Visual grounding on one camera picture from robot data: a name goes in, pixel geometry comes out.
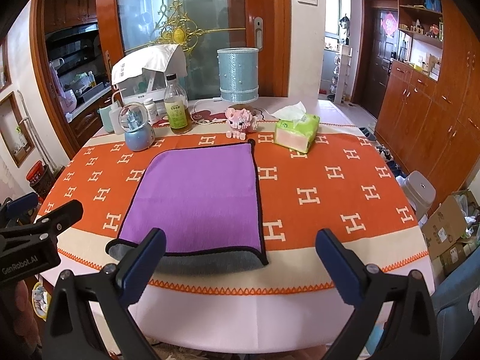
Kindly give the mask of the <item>purple and grey towel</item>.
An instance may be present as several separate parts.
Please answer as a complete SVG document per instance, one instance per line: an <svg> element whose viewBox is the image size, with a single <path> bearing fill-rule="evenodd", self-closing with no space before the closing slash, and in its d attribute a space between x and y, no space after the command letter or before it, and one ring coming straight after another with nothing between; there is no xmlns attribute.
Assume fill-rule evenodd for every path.
<svg viewBox="0 0 480 360"><path fill-rule="evenodd" d="M159 228L166 250L157 272L220 275L267 267L254 152L248 140L157 154L106 253L120 260Z"/></svg>

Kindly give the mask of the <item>red bucket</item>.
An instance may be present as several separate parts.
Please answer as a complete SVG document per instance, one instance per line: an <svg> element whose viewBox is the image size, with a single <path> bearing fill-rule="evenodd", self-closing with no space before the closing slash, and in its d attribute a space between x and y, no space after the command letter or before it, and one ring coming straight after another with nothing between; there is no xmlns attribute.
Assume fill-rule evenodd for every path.
<svg viewBox="0 0 480 360"><path fill-rule="evenodd" d="M29 186L40 196L45 197L49 191L50 177L47 173L47 167L41 160L35 162L32 168L26 174L26 180Z"/></svg>

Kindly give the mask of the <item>cardboard box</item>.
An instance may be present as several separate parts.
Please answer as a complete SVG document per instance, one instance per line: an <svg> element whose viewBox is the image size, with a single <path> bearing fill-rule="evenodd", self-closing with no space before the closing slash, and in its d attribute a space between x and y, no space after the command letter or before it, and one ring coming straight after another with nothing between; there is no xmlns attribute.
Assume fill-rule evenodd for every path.
<svg viewBox="0 0 480 360"><path fill-rule="evenodd" d="M451 274L479 244L479 203L469 189L449 195L421 227L432 261Z"/></svg>

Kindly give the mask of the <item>grey plastic stool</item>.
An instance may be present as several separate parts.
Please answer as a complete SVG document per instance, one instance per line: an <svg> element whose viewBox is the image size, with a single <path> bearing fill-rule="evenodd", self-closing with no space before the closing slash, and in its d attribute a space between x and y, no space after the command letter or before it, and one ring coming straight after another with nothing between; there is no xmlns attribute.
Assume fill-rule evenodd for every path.
<svg viewBox="0 0 480 360"><path fill-rule="evenodd" d="M413 171L406 177L398 176L397 181L415 211L416 218L420 220L435 200L434 186L419 171Z"/></svg>

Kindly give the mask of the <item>orange H-pattern tablecloth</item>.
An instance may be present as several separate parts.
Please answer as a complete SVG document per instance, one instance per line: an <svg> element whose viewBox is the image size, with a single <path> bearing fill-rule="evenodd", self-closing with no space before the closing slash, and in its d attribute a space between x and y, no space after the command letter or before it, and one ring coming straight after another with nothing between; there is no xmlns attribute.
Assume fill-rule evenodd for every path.
<svg viewBox="0 0 480 360"><path fill-rule="evenodd" d="M41 213L76 199L80 222L58 239L61 269L112 262L112 241L164 230L167 255L134 319L150 338L198 350L268 353L332 342L352 313L314 248L329 228L363 263L434 282L416 216L389 167L349 121L322 112L312 148L276 145L273 122L239 142L219 119L154 145L91 138Z"/></svg>

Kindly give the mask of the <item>mint green cup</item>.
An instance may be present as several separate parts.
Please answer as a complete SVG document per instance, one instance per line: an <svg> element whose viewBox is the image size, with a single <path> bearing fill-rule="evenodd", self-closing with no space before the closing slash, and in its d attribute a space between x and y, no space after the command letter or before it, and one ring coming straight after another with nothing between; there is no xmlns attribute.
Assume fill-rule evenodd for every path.
<svg viewBox="0 0 480 360"><path fill-rule="evenodd" d="M114 133L114 128L112 126L112 121L110 117L110 106L105 106L103 108L98 109L98 113L100 115L103 127L107 133Z"/></svg>

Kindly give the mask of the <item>white squeeze bottle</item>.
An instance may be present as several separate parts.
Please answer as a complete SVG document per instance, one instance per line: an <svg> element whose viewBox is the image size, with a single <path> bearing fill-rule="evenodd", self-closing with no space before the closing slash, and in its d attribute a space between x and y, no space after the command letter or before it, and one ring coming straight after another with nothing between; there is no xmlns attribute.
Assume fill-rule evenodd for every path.
<svg viewBox="0 0 480 360"><path fill-rule="evenodd" d="M112 105L109 111L110 121L112 123L114 133L116 135L121 135L124 133L122 127L120 126L120 112L123 108L123 100L120 96L121 96L120 89L116 90L112 94Z"/></svg>

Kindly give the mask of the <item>blue snow globe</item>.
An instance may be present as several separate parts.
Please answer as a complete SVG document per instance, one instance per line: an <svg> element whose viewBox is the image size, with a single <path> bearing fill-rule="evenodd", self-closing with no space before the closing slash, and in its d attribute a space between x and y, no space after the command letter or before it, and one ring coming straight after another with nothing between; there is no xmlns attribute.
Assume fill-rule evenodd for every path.
<svg viewBox="0 0 480 360"><path fill-rule="evenodd" d="M131 151L143 151L153 145L155 132L143 104L130 102L123 106L119 114L119 123L124 131L126 146Z"/></svg>

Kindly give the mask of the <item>small white pill bottle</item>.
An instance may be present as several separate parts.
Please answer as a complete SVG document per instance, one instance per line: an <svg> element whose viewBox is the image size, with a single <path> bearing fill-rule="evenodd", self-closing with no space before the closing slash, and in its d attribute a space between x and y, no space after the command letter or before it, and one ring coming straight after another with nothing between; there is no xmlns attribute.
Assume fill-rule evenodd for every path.
<svg viewBox="0 0 480 360"><path fill-rule="evenodd" d="M146 108L149 123L151 125L156 124L159 121L159 115L153 98L145 99L143 105Z"/></svg>

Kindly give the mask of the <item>white appliance with cloth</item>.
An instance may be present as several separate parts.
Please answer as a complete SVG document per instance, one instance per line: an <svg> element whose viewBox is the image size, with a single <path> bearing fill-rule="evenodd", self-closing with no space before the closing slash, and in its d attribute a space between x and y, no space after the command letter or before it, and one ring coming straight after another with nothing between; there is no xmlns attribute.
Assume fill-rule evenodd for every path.
<svg viewBox="0 0 480 360"><path fill-rule="evenodd" d="M144 102L152 98L162 102L166 76L187 76L185 53L179 45L164 44L138 49L123 57L112 68L111 83L124 103Z"/></svg>

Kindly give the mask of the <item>wooden cabinet with shelves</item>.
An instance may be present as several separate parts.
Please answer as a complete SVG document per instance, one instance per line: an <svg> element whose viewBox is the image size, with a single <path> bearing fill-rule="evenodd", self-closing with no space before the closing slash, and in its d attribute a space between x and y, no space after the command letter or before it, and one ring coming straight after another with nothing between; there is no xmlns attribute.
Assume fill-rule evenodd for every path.
<svg viewBox="0 0 480 360"><path fill-rule="evenodd" d="M375 133L433 185L438 207L479 162L479 40L453 0L398 3L400 32L442 54L394 61Z"/></svg>

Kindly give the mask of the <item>green tissue pack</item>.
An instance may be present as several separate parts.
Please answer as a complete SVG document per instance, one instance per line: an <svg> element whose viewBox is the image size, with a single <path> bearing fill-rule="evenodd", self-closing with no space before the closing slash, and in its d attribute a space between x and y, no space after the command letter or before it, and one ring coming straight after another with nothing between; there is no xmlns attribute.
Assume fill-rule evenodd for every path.
<svg viewBox="0 0 480 360"><path fill-rule="evenodd" d="M320 117L307 113L302 102L284 106L271 114L276 119L274 143L307 154L317 135Z"/></svg>

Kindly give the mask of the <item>pink block toy figure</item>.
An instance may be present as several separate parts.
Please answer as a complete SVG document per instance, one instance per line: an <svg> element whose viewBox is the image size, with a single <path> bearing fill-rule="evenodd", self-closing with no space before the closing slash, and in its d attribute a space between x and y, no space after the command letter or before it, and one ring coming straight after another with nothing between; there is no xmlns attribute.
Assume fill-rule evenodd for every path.
<svg viewBox="0 0 480 360"><path fill-rule="evenodd" d="M258 119L249 110L229 107L225 111L226 123L229 131L225 133L228 139L245 141L249 133L257 131Z"/></svg>

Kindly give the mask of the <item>light blue table lamp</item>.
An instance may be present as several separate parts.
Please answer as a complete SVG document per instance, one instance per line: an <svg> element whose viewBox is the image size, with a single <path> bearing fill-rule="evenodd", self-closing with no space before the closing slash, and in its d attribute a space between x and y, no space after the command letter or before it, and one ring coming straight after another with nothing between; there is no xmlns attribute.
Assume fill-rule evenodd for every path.
<svg viewBox="0 0 480 360"><path fill-rule="evenodd" d="M259 97L259 50L252 47L217 51L220 98L233 104L247 104Z"/></svg>

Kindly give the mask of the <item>glass sliding door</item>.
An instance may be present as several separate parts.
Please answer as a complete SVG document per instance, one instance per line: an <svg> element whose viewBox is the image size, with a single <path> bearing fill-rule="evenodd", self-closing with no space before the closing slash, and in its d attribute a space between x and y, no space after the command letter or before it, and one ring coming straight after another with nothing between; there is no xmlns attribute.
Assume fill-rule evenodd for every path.
<svg viewBox="0 0 480 360"><path fill-rule="evenodd" d="M217 51L258 49L259 95L288 94L291 0L96 0L107 69L154 43L184 50L192 100L220 93Z"/></svg>

